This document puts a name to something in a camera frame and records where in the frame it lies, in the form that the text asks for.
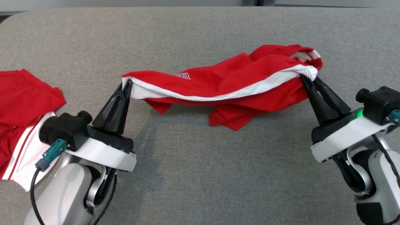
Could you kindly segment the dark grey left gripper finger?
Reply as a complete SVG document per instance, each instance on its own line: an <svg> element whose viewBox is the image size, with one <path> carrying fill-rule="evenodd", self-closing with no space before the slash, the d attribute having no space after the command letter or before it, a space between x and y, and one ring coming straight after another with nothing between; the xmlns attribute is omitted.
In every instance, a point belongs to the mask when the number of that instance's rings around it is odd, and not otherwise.
<svg viewBox="0 0 400 225"><path fill-rule="evenodd" d="M92 122L93 127L103 131L111 131L111 119L114 113L114 107L113 107L114 97L116 96L118 89L121 88L122 86L123 84L120 83L116 91L111 95L107 103L98 113L98 115Z"/></svg>
<svg viewBox="0 0 400 225"><path fill-rule="evenodd" d="M115 134L124 134L126 117L131 98L132 82L129 80L119 88L114 97L114 113L111 119L111 132Z"/></svg>

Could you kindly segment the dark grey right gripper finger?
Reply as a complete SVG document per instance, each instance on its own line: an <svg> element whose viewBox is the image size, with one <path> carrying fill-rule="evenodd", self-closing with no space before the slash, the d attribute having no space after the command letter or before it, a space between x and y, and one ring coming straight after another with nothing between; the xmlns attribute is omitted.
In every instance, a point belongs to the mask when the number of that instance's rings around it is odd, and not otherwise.
<svg viewBox="0 0 400 225"><path fill-rule="evenodd" d="M333 121L351 113L351 108L321 78L314 80L325 105L317 113L318 121Z"/></svg>
<svg viewBox="0 0 400 225"><path fill-rule="evenodd" d="M306 90L306 94L319 125L327 124L328 121L332 119L332 108L327 104L319 92L322 90L321 85L316 81L311 81L306 76L300 76L300 79Z"/></svg>

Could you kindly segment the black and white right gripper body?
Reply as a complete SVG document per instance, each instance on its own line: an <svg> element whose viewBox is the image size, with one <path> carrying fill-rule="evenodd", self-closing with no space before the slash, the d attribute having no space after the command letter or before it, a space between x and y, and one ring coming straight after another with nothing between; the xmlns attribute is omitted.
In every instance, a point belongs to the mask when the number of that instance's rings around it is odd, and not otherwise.
<svg viewBox="0 0 400 225"><path fill-rule="evenodd" d="M327 121L317 117L319 126L312 131L313 145L310 147L317 162L322 162L381 130L396 126L389 121L376 124L366 118L363 111L363 108L357 108L345 117Z"/></svg>

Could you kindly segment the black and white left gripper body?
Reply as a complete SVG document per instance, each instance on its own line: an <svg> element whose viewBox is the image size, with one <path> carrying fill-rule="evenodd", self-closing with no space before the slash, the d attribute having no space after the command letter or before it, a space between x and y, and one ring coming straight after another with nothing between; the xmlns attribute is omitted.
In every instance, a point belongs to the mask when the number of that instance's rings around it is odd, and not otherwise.
<svg viewBox="0 0 400 225"><path fill-rule="evenodd" d="M109 168L127 172L134 170L136 155L132 139L90 125L87 129L90 138L75 151L75 156Z"/></svg>

